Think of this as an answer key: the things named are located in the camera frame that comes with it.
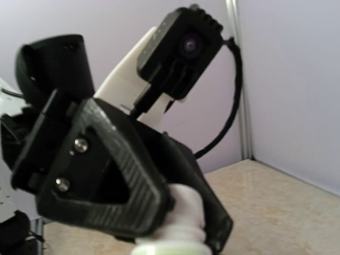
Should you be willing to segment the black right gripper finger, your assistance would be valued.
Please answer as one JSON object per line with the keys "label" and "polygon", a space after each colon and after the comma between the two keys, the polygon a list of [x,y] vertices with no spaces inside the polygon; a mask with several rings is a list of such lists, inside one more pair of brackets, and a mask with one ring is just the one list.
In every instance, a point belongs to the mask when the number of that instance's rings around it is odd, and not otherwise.
{"label": "black right gripper finger", "polygon": [[166,132],[160,133],[141,122],[135,121],[133,126],[166,182],[187,185],[201,195],[206,222],[205,244],[212,252],[222,252],[233,229],[233,220],[205,179],[191,149]]}

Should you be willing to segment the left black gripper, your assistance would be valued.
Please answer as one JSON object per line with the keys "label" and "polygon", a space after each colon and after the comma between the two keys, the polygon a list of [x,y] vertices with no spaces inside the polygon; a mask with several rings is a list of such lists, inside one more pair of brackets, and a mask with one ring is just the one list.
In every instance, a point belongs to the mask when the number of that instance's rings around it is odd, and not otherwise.
{"label": "left black gripper", "polygon": [[151,156],[160,133],[95,98],[81,104],[71,126],[79,103],[52,92],[15,161],[11,186],[35,194],[48,172],[36,197],[43,217],[113,236],[152,233],[172,203]]}

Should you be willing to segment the white pill bottle with code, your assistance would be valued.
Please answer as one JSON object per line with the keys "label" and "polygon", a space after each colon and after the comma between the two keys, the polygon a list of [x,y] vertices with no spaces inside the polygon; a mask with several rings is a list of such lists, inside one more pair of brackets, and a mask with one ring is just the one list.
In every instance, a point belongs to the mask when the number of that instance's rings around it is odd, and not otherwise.
{"label": "white pill bottle with code", "polygon": [[174,208],[151,235],[136,240],[131,254],[212,254],[205,244],[205,213],[201,195],[184,184],[170,184]]}

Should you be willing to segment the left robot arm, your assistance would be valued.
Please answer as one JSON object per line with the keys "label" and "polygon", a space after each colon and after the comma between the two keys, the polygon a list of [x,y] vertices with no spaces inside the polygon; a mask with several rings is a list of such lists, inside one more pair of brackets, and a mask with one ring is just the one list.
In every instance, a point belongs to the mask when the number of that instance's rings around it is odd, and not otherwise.
{"label": "left robot arm", "polygon": [[23,45],[15,74],[26,105],[1,116],[11,187],[56,222],[126,240],[154,232],[173,205],[151,156],[160,134],[95,96],[83,37]]}

